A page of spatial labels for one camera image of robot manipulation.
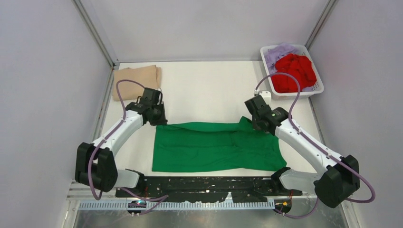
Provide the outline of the green t shirt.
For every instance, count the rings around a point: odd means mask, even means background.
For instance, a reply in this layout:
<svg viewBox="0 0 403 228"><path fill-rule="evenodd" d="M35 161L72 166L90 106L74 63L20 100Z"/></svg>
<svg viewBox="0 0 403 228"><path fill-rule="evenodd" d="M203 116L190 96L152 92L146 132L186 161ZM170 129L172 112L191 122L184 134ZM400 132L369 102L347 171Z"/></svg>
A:
<svg viewBox="0 0 403 228"><path fill-rule="evenodd" d="M156 127L153 171L277 171L286 165L278 138L254 130L252 121L244 116L237 123L189 122Z"/></svg>

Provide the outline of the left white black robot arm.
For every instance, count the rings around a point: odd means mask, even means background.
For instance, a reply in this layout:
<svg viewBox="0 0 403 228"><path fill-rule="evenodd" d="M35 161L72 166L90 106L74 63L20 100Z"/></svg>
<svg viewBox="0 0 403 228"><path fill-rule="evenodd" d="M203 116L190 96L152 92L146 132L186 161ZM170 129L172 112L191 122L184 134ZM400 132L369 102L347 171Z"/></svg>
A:
<svg viewBox="0 0 403 228"><path fill-rule="evenodd" d="M115 157L132 134L145 124L167 124L160 90L145 88L136 102L123 106L122 117L105 134L78 146L75 181L102 192L127 188L133 196L142 196L146 184L140 180L141 174L129 169L119 170Z"/></svg>

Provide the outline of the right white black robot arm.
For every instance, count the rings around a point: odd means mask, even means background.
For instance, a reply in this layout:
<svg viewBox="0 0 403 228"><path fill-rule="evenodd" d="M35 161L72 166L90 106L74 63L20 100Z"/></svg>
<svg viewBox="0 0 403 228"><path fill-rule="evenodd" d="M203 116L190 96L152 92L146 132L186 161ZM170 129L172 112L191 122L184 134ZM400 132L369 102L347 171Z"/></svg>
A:
<svg viewBox="0 0 403 228"><path fill-rule="evenodd" d="M272 109L260 95L245 102L255 130L269 133L291 146L314 168L315 173L281 168L271 175L278 195L288 190L316 194L330 208L337 207L360 188L358 160L325 147L308 134L283 108Z"/></svg>

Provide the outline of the folded beige t shirt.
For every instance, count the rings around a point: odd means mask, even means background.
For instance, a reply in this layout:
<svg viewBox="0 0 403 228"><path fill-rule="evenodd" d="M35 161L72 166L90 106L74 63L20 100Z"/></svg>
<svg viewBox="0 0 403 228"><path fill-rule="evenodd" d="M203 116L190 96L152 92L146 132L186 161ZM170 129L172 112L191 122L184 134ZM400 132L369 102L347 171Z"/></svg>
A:
<svg viewBox="0 0 403 228"><path fill-rule="evenodd" d="M131 80L140 83L145 88L159 89L161 87L162 69L156 65L140 68L124 68L114 73L114 101L119 101L116 85L120 80ZM121 82L119 92L123 100L136 100L144 92L144 88L132 82Z"/></svg>

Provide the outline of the red t shirt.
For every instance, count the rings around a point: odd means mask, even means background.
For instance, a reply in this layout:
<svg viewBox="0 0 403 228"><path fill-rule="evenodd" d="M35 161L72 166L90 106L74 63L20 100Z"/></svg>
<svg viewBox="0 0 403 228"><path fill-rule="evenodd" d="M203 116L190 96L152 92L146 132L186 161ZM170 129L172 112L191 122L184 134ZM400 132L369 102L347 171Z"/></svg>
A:
<svg viewBox="0 0 403 228"><path fill-rule="evenodd" d="M317 82L312 62L306 56L288 54L275 63L277 72L292 75L303 90L312 87ZM285 75L271 77L274 89L278 93L296 93L298 91L295 81Z"/></svg>

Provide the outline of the lavender t shirt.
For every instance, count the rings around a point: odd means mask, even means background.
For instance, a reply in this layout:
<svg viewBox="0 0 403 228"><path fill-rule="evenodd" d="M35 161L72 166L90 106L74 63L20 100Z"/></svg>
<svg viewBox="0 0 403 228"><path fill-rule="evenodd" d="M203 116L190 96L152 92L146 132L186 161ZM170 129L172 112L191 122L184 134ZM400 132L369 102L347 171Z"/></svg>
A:
<svg viewBox="0 0 403 228"><path fill-rule="evenodd" d="M288 54L297 54L299 49L289 43L281 43L264 52L263 60L266 62L270 73L276 72L275 64Z"/></svg>

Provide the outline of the white plastic basket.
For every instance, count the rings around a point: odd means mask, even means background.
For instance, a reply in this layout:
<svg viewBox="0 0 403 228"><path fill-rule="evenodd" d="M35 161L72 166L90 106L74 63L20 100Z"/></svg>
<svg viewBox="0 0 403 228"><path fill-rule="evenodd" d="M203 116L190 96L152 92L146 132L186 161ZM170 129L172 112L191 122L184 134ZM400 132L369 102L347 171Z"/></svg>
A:
<svg viewBox="0 0 403 228"><path fill-rule="evenodd" d="M300 98L308 98L308 97L310 97L312 95L322 93L325 88L324 88L323 82L322 82L322 80L321 80L321 78L319 76L319 73L318 73L318 71L317 71L317 69L315 67L315 64L313 63L313 60L312 60L312 58L311 58L311 56L310 56L310 54L308 52L308 49L304 45L298 45L298 44L292 44L292 45L299 49L299 52L297 53L298 55L306 56L311 61L312 69L313 69L313 71L315 73L315 76L316 76L316 79L317 79L317 81L315 82L315 84L313 86L304 88L300 92L299 97ZM262 47L260 49L260 54L261 54L261 58L262 58L262 61L263 61L263 66L265 68L266 75L272 74L272 73L269 72L267 64L263 60L264 52L266 52L268 49L274 48L276 46L277 45L264 46L264 47ZM271 92L271 98L273 100L290 100L290 99L294 99L297 96L297 92L295 92L295 93L278 93L274 89L274 86L273 86L271 78L268 78L263 83L268 86L268 91Z"/></svg>

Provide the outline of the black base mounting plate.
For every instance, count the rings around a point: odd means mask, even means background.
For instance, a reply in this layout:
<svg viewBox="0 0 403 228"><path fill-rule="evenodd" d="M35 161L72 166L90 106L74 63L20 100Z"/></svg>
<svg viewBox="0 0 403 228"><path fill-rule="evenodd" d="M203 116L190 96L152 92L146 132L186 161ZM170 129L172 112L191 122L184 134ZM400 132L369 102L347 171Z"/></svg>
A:
<svg viewBox="0 0 403 228"><path fill-rule="evenodd" d="M280 187L270 177L174 177L146 176L129 192L117 190L118 198L134 193L140 197L159 198L167 202L223 202L231 196L236 203L263 202L271 197L301 196L300 190Z"/></svg>

